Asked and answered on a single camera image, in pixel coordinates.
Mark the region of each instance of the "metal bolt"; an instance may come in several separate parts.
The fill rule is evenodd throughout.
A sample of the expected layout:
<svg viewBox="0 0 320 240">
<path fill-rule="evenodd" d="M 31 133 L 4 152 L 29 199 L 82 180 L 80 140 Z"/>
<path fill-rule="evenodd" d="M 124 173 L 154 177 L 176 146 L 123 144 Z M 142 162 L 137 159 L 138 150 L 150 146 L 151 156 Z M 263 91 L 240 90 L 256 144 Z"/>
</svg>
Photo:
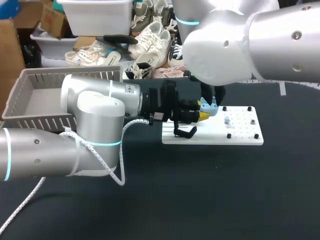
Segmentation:
<svg viewBox="0 0 320 240">
<path fill-rule="evenodd" d="M 293 70 L 296 71 L 296 72 L 301 72 L 302 71 L 302 65 L 299 65 L 298 63 L 295 63 L 293 65 Z"/>
<path fill-rule="evenodd" d="M 230 118 L 228 116 L 226 116 L 224 118 L 224 124 L 229 124 L 230 123 Z"/>
<path fill-rule="evenodd" d="M 309 10 L 311 8 L 311 6 L 305 6 L 302 8 L 302 11 L 306 11 L 306 10 Z"/>
<path fill-rule="evenodd" d="M 302 32 L 300 31 L 295 31 L 294 33 L 292 33 L 292 39 L 294 40 L 299 40 L 302 37 Z"/>
</svg>

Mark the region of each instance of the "white storage box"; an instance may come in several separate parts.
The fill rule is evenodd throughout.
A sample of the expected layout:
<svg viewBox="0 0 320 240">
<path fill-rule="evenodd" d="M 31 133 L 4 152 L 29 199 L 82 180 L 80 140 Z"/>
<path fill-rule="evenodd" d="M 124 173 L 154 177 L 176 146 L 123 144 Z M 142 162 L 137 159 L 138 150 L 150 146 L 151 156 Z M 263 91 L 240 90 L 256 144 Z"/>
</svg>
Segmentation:
<svg viewBox="0 0 320 240">
<path fill-rule="evenodd" d="M 132 0 L 57 0 L 75 36 L 129 35 Z"/>
<path fill-rule="evenodd" d="M 41 31 L 35 30 L 33 34 L 30 35 L 30 38 L 32 40 L 35 40 L 38 46 L 40 47 L 42 51 L 42 55 L 46 59 L 65 59 L 65 54 L 67 52 L 72 52 L 73 47 L 76 44 L 76 41 L 78 40 L 78 37 L 76 38 L 48 38 L 48 37 L 41 37 L 39 36 L 41 34 Z"/>
</svg>

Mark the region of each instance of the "black table surface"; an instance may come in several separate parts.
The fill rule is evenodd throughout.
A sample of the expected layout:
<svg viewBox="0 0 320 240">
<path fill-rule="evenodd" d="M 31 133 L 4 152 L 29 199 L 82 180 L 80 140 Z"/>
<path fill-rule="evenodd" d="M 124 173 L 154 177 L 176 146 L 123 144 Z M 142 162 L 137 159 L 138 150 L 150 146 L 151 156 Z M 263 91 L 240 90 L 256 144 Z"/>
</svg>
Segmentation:
<svg viewBox="0 0 320 240">
<path fill-rule="evenodd" d="M 141 88 L 162 81 L 135 81 Z M 182 98 L 199 84 L 178 81 Z M 164 145 L 161 124 L 136 124 L 125 186 L 107 177 L 50 177 L 1 240 L 320 239 L 320 92 L 286 83 L 231 84 L 226 106 L 254 106 L 262 146 Z M 38 182 L 0 183 L 0 222 Z"/>
</svg>

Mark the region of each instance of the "cardboard box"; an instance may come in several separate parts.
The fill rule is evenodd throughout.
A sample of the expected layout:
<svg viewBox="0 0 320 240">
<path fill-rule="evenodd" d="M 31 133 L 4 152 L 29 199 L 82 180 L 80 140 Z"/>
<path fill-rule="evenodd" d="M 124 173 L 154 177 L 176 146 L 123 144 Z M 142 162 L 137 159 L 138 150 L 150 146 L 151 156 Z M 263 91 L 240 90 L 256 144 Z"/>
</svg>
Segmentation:
<svg viewBox="0 0 320 240">
<path fill-rule="evenodd" d="M 0 117 L 11 88 L 25 68 L 13 20 L 0 20 Z"/>
<path fill-rule="evenodd" d="M 43 4 L 47 4 L 47 3 L 52 2 L 52 0 L 40 0 L 40 2 L 43 3 Z"/>
<path fill-rule="evenodd" d="M 71 31 L 70 26 L 66 15 L 53 10 L 52 6 L 52 2 L 43 5 L 41 28 L 51 36 L 61 39 Z"/>
<path fill-rule="evenodd" d="M 19 36 L 21 45 L 35 45 L 30 34 L 40 22 L 43 4 L 41 2 L 21 2 L 21 12 L 13 19 L 14 27 Z"/>
<path fill-rule="evenodd" d="M 77 51 L 81 47 L 90 46 L 95 40 L 95 36 L 79 36 L 78 40 L 73 46 L 73 51 Z"/>
<path fill-rule="evenodd" d="M 21 2 L 20 5 L 21 11 L 13 20 L 0 20 L 0 118 L 10 91 L 25 68 L 20 46 L 31 43 L 30 34 L 43 11 L 41 2 Z"/>
</svg>

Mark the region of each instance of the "sneaker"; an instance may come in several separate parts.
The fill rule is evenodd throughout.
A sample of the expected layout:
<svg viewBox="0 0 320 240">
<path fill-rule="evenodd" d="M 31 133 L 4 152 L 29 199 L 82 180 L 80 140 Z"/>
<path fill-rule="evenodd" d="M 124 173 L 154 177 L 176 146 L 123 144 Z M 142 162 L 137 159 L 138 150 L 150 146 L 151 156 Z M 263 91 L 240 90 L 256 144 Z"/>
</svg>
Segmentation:
<svg viewBox="0 0 320 240">
<path fill-rule="evenodd" d="M 152 12 L 151 22 L 160 22 L 164 27 L 168 26 L 169 5 L 167 0 L 157 0 Z"/>
<path fill-rule="evenodd" d="M 168 30 L 163 30 L 159 36 L 154 35 L 153 37 L 153 44 L 148 50 L 148 53 L 158 53 L 159 63 L 155 67 L 157 69 L 162 67 L 166 63 L 167 56 L 171 46 L 171 36 Z"/>
<path fill-rule="evenodd" d="M 159 63 L 159 56 L 156 52 L 147 52 L 138 59 L 122 74 L 123 80 L 144 79 Z"/>
<path fill-rule="evenodd" d="M 151 47 L 154 35 L 159 35 L 163 30 L 160 22 L 150 23 L 135 39 L 138 41 L 135 45 L 129 45 L 130 56 L 136 60 L 141 54 L 146 53 Z"/>
<path fill-rule="evenodd" d="M 84 50 L 89 53 L 98 52 L 98 53 L 104 54 L 109 49 L 111 49 L 111 47 L 109 45 L 107 45 L 103 42 L 94 40 L 94 42 L 90 46 L 82 46 L 77 50 L 77 52 L 79 52 L 80 50 Z"/>
<path fill-rule="evenodd" d="M 137 36 L 150 24 L 154 3 L 152 0 L 143 0 L 134 3 L 135 15 L 131 21 L 131 33 Z"/>
<path fill-rule="evenodd" d="M 113 51 L 107 57 L 98 51 L 70 51 L 65 55 L 65 61 L 72 67 L 110 66 L 119 63 L 120 53 Z"/>
<path fill-rule="evenodd" d="M 181 66 L 185 64 L 182 57 L 182 41 L 179 32 L 172 40 L 171 49 L 168 56 L 168 64 L 170 67 Z"/>
<path fill-rule="evenodd" d="M 185 66 L 174 66 L 170 68 L 158 68 L 152 71 L 152 79 L 183 78 L 187 68 Z"/>
<path fill-rule="evenodd" d="M 178 32 L 178 22 L 176 20 L 176 15 L 175 15 L 173 7 L 169 8 L 168 22 L 169 22 L 169 24 L 168 24 L 168 26 L 165 27 L 165 29 L 168 30 L 171 34 L 171 37 L 174 38 Z"/>
</svg>

